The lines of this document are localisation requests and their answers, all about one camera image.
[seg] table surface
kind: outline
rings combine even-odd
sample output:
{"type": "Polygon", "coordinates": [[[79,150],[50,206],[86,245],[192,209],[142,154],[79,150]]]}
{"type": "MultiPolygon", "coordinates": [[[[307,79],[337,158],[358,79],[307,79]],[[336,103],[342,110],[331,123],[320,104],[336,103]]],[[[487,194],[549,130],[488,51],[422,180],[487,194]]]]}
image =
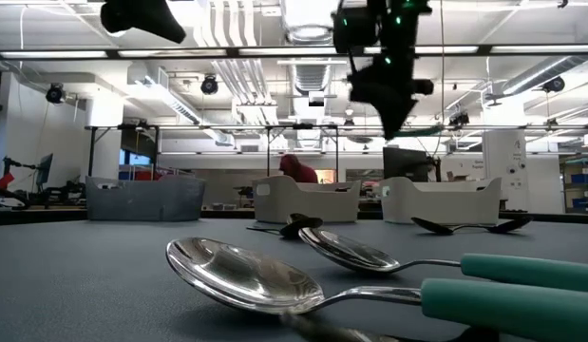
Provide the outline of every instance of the table surface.
{"type": "MultiPolygon", "coordinates": [[[[425,277],[468,278],[456,268],[415,266],[368,277],[302,242],[245,229],[246,219],[138,223],[71,221],[0,226],[0,341],[302,341],[272,316],[225,307],[190,287],[167,264],[167,242],[204,237],[257,250],[308,272],[326,295],[359,285],[413,287],[425,277]]],[[[326,225],[401,261],[459,260],[463,253],[588,262],[588,225],[532,222],[516,235],[483,230],[433,236],[378,220],[326,225]]],[[[402,304],[350,300],[314,313],[334,325],[427,341],[466,328],[402,304]]],[[[502,341],[522,341],[502,336],[502,341]]]]}

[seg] white bin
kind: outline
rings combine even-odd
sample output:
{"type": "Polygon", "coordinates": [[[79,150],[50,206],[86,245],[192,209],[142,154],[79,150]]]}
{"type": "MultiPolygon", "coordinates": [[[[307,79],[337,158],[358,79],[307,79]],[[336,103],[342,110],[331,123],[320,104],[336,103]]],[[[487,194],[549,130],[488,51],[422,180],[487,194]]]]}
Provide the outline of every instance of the white bin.
{"type": "Polygon", "coordinates": [[[380,181],[380,195],[387,222],[413,223],[411,218],[419,218],[440,224],[497,224],[501,179],[412,182],[395,177],[380,181]]]}
{"type": "Polygon", "coordinates": [[[289,176],[254,180],[256,219],[286,223],[290,214],[299,213],[325,222],[355,222],[359,211],[361,182],[332,184],[296,183],[289,176]],[[348,189],[337,192],[336,189],[348,189]]]}

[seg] spoon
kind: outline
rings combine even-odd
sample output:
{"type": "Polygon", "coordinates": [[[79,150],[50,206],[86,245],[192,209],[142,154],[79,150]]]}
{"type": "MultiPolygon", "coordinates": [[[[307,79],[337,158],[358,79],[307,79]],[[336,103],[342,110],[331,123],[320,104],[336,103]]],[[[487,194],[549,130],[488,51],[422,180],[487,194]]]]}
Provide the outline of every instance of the spoon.
{"type": "Polygon", "coordinates": [[[485,224],[461,224],[453,227],[431,222],[422,218],[411,218],[411,220],[419,226],[439,235],[452,235],[455,231],[461,228],[484,228],[490,233],[506,234],[516,229],[522,228],[524,225],[532,221],[532,217],[524,217],[510,220],[499,225],[485,225],[485,224]]]}
{"type": "Polygon", "coordinates": [[[421,289],[360,286],[325,297],[302,271],[208,238],[169,242],[166,256],[171,268],[204,295],[252,312],[305,314],[342,300],[368,299],[422,306],[428,317],[541,341],[588,341],[588,293],[425,279],[421,289]]]}
{"type": "MultiPolygon", "coordinates": [[[[283,325],[292,328],[309,342],[426,342],[395,336],[362,332],[356,329],[334,327],[301,315],[285,313],[281,316],[283,325]]],[[[471,327],[460,336],[447,342],[498,342],[499,333],[491,329],[471,327]]]]}
{"type": "Polygon", "coordinates": [[[505,283],[588,292],[588,264],[519,256],[464,254],[461,262],[425,259],[400,264],[392,256],[319,228],[303,228],[300,238],[323,257],[348,269],[392,274],[415,265],[460,267],[466,276],[505,283]]]}
{"type": "Polygon", "coordinates": [[[247,227],[249,230],[265,232],[275,235],[281,235],[283,239],[299,239],[298,231],[302,228],[319,228],[323,225],[321,218],[309,218],[302,214],[291,214],[287,219],[287,225],[281,229],[275,228],[261,228],[261,227],[247,227]]]}

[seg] ceiling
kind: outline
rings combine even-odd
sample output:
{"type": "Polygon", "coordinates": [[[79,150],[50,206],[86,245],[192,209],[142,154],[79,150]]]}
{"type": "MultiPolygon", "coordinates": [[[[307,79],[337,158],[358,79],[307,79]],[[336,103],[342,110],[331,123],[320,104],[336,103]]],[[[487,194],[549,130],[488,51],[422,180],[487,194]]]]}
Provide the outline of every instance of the ceiling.
{"type": "MultiPolygon", "coordinates": [[[[296,0],[310,4],[313,1],[296,0]]],[[[34,5],[34,0],[11,1],[12,4],[28,3],[27,6],[12,5],[0,1],[0,49],[41,48],[169,48],[197,46],[193,37],[193,26],[199,20],[191,10],[192,2],[173,3],[172,11],[187,31],[187,38],[176,45],[150,33],[131,29],[122,37],[109,36],[99,21],[101,2],[43,1],[34,5]]],[[[440,20],[440,2],[431,1],[434,11],[420,20],[418,44],[502,44],[502,43],[588,43],[588,0],[572,0],[566,9],[557,9],[557,1],[443,1],[444,41],[440,20]]],[[[255,13],[255,37],[261,46],[283,46],[285,42],[281,16],[266,16],[266,9],[275,9],[278,0],[253,1],[255,13]]],[[[243,31],[242,19],[240,31],[243,31]]],[[[413,124],[433,124],[441,119],[442,108],[452,104],[468,90],[490,80],[508,80],[528,68],[535,66],[544,57],[438,57],[422,58],[416,62],[414,75],[435,82],[435,92],[423,97],[414,108],[413,124]]],[[[357,58],[358,66],[368,62],[357,58]]],[[[279,120],[292,115],[293,93],[291,74],[287,66],[279,66],[275,59],[262,59],[261,64],[268,88],[276,100],[279,120]]],[[[130,85],[123,83],[129,62],[26,62],[25,72],[92,72],[111,81],[122,91],[130,93],[130,85]]],[[[171,76],[171,89],[178,92],[189,104],[200,110],[203,118],[227,124],[219,118],[229,113],[232,94],[220,83],[214,95],[203,95],[199,89],[203,75],[214,73],[210,61],[169,60],[148,61],[149,68],[163,67],[171,76]]],[[[349,86],[343,82],[350,66],[332,66],[331,82],[326,93],[334,98],[326,100],[326,115],[344,117],[347,108],[354,116],[368,124],[379,124],[375,110],[364,104],[350,104],[349,86]]],[[[563,75],[566,89],[551,95],[548,112],[542,92],[525,94],[526,116],[531,121],[544,122],[548,113],[558,113],[588,104],[588,63],[563,75]]],[[[465,108],[473,120],[479,120],[482,107],[478,93],[471,93],[465,100],[465,108]]],[[[168,122],[175,113],[161,101],[139,98],[128,104],[126,116],[163,120],[168,122]]],[[[588,123],[588,112],[567,124],[588,123]]]]}

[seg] black spoon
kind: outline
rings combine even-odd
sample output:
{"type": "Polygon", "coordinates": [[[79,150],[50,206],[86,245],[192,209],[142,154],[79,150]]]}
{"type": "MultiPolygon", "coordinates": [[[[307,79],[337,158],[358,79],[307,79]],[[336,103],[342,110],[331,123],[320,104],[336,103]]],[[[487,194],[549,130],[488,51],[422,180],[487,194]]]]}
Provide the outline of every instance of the black spoon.
{"type": "Polygon", "coordinates": [[[323,225],[321,218],[309,218],[302,214],[291,214],[287,220],[288,224],[281,228],[247,227],[249,230],[281,235],[283,239],[300,239],[298,231],[302,228],[319,228],[323,225]]]}
{"type": "MultiPolygon", "coordinates": [[[[330,326],[313,319],[285,313],[281,316],[281,322],[295,330],[302,338],[309,342],[337,341],[337,342],[426,342],[402,337],[379,335],[371,332],[362,332],[355,329],[346,329],[330,326]]],[[[498,342],[500,340],[497,331],[486,328],[471,327],[463,334],[448,342],[498,342]]]]}
{"type": "Polygon", "coordinates": [[[447,227],[439,223],[431,222],[421,218],[411,218],[411,220],[419,226],[439,235],[452,235],[455,231],[461,228],[483,228],[494,234],[507,234],[516,229],[522,228],[524,225],[532,221],[532,217],[523,217],[510,220],[499,225],[485,225],[485,224],[461,224],[453,227],[447,227]]]}

